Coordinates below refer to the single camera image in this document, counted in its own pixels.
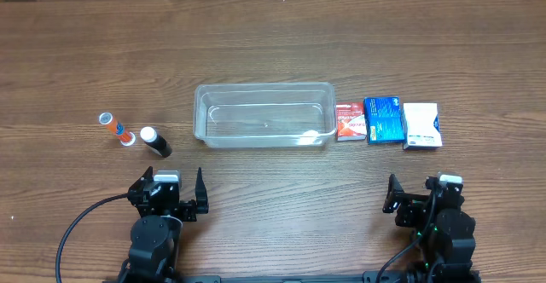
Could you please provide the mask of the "white medicine box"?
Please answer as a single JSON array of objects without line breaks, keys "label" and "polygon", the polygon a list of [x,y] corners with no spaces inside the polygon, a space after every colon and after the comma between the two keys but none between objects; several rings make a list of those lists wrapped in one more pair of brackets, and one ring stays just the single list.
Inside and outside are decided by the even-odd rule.
[{"label": "white medicine box", "polygon": [[437,103],[403,104],[404,150],[443,146]]}]

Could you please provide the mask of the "blue medicine box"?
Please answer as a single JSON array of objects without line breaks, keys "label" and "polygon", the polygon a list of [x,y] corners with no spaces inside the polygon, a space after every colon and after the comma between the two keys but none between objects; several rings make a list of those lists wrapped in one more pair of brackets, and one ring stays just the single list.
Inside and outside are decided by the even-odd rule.
[{"label": "blue medicine box", "polygon": [[398,97],[366,97],[363,104],[370,144],[404,141]]}]

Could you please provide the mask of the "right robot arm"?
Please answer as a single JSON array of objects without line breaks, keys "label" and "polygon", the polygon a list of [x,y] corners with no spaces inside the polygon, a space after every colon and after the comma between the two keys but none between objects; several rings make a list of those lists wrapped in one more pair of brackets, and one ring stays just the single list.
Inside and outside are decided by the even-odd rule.
[{"label": "right robot arm", "polygon": [[395,175],[389,176],[382,211],[395,212],[395,224],[414,233],[410,244],[381,267],[376,282],[390,280],[386,270],[414,248],[420,250],[422,260],[408,266],[399,276],[401,282],[481,281],[472,270],[476,221],[462,210],[463,184],[461,176],[439,173],[424,182],[430,194],[412,194],[403,190]]}]

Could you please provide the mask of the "red medicine box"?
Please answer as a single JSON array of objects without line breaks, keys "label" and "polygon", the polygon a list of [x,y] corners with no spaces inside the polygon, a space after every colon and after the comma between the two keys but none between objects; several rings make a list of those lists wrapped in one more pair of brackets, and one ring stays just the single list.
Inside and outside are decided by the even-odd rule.
[{"label": "red medicine box", "polygon": [[340,102],[336,104],[337,140],[365,140],[367,125],[362,102]]}]

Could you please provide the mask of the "orange tube white caps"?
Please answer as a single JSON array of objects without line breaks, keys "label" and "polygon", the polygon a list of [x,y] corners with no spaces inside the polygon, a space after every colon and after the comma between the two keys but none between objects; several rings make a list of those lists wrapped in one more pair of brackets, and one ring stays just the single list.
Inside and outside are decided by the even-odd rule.
[{"label": "orange tube white caps", "polygon": [[123,146],[129,147],[135,143],[136,136],[134,133],[128,131],[111,113],[101,113],[98,117],[98,121],[110,132],[114,133]]}]

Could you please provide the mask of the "black bottle white cap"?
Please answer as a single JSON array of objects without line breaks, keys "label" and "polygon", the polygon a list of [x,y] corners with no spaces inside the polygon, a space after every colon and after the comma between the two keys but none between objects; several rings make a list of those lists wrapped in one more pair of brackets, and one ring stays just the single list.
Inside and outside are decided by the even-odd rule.
[{"label": "black bottle white cap", "polygon": [[171,155],[172,149],[166,139],[150,126],[140,130],[141,139],[159,156],[167,158]]}]

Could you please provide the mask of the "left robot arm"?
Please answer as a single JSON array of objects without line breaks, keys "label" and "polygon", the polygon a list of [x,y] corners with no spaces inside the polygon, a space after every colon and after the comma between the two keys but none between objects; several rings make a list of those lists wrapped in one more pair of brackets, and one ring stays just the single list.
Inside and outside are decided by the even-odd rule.
[{"label": "left robot arm", "polygon": [[182,227],[209,211],[202,171],[197,171],[193,199],[180,199],[181,183],[178,170],[154,171],[148,167],[129,187],[127,199],[136,207],[140,218],[131,227],[131,246],[116,279],[118,282],[181,280],[176,264]]}]

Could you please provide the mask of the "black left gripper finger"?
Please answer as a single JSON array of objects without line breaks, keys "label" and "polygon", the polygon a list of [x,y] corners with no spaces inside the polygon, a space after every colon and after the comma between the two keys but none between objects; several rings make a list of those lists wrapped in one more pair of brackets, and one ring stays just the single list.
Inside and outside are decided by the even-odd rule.
[{"label": "black left gripper finger", "polygon": [[208,194],[202,177],[202,169],[199,167],[195,182],[195,202],[198,214],[207,214],[209,211]]},{"label": "black left gripper finger", "polygon": [[141,193],[144,188],[153,181],[153,167],[149,166],[142,176],[137,179],[128,189],[128,193]]}]

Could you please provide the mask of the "clear plastic container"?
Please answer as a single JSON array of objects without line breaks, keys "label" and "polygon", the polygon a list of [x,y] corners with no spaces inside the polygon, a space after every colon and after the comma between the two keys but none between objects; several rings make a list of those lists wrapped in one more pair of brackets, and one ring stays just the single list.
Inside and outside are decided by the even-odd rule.
[{"label": "clear plastic container", "polygon": [[321,147],[336,131],[330,83],[203,84],[193,132],[210,148]]}]

